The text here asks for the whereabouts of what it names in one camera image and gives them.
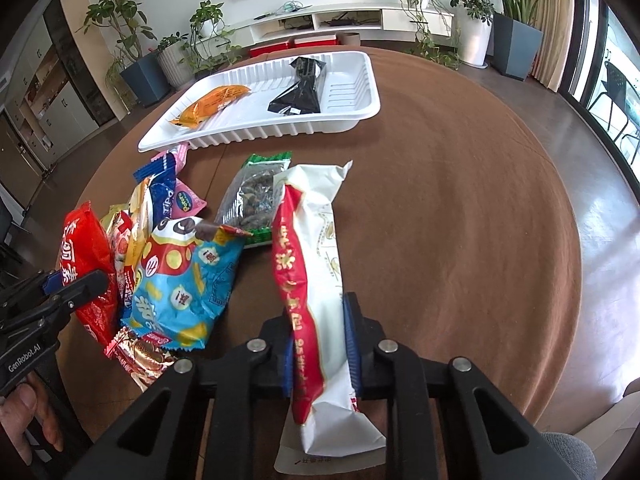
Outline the person's left hand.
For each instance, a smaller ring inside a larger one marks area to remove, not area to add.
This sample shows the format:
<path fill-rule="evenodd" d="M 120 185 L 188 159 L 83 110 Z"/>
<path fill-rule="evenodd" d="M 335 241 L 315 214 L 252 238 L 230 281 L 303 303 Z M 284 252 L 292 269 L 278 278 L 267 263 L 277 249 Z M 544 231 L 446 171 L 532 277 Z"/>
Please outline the person's left hand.
<path fill-rule="evenodd" d="M 23 462 L 32 462 L 32 448 L 26 438 L 29 424 L 37 419 L 43 437 L 58 452 L 63 451 L 63 435 L 58 418 L 49 402 L 43 381 L 30 372 L 6 398 L 1 398 L 1 425 Z"/>

